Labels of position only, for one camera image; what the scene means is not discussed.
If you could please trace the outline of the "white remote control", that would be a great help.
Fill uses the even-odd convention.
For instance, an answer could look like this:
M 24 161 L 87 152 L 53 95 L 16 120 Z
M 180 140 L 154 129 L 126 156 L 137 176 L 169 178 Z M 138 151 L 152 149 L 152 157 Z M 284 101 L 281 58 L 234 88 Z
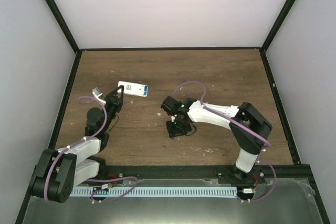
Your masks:
M 119 85 L 124 85 L 124 94 L 133 95 L 137 97 L 147 97 L 147 96 L 144 96 L 143 94 L 144 86 L 147 86 L 147 85 L 140 84 L 140 83 L 125 82 L 125 81 L 119 81 L 118 86 Z

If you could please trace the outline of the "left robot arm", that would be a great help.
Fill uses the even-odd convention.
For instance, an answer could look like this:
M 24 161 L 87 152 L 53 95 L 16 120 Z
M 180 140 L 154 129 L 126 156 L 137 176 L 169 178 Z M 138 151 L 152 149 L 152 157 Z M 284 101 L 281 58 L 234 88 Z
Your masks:
M 80 104 L 98 103 L 86 114 L 83 137 L 59 149 L 45 149 L 34 169 L 28 191 L 32 196 L 46 202 L 65 202 L 73 188 L 88 179 L 102 184 L 107 178 L 107 170 L 92 156 L 101 152 L 109 140 L 109 126 L 123 106 L 124 86 L 120 85 L 106 96 L 99 88 L 92 95 L 77 99 Z

